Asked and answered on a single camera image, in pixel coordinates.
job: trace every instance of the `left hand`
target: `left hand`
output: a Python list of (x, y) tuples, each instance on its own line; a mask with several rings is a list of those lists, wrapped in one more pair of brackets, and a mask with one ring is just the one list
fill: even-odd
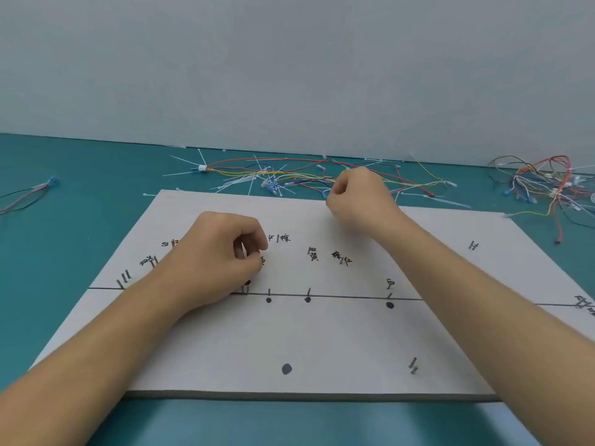
[(260, 251), (267, 248), (254, 217), (205, 211), (139, 283), (187, 312), (223, 299), (254, 277), (262, 268)]

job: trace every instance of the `teal table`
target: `teal table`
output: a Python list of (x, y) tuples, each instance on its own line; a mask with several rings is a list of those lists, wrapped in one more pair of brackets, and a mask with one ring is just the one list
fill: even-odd
[[(207, 163), (253, 157), (202, 149)], [(196, 149), (0, 134), (0, 191), (30, 187), (55, 175), (61, 185), (19, 213), (0, 216), (0, 390), (26, 372), (50, 336), (160, 189), (209, 191), (223, 176), (188, 174)], [(258, 153), (257, 156), (275, 156)], [(362, 160), (349, 159), (358, 163)], [(390, 167), (378, 170), (394, 171)], [(445, 199), (475, 210), (516, 212), (526, 205), (501, 196), (483, 168), (428, 164), (458, 184), (436, 187)], [(327, 166), (331, 175), (342, 169)], [(404, 178), (431, 181), (419, 164), (401, 163)], [(246, 194), (248, 184), (227, 193)], [(270, 195), (260, 185), (251, 194)], [(320, 194), (306, 188), (286, 197)], [(455, 208), (419, 196), (404, 205)], [(515, 221), (589, 294), (595, 294), (592, 230), (562, 219), (564, 243), (550, 217)], [(500, 403), (297, 403), (212, 400), (124, 400), (94, 435), (93, 445), (536, 445)]]

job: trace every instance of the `hand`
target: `hand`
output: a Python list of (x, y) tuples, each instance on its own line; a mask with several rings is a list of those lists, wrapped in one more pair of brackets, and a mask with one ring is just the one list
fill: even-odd
[(254, 217), (205, 211), (141, 282), (187, 312), (223, 299), (254, 277), (262, 268), (260, 250), (267, 248)]
[(343, 171), (330, 190), (327, 206), (348, 228), (374, 237), (382, 225), (405, 216), (381, 176), (368, 168)]

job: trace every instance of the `white wall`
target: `white wall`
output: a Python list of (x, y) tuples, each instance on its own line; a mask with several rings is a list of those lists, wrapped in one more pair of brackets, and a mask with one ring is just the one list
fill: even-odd
[(595, 0), (1, 0), (0, 131), (595, 163)]

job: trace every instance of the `forearm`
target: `forearm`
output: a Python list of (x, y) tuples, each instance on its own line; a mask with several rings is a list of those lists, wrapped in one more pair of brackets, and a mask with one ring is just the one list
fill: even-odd
[(183, 314), (140, 281), (0, 395), (0, 443), (82, 445)]
[(403, 214), (372, 235), (481, 375), (547, 444), (595, 428), (595, 344), (443, 245)]

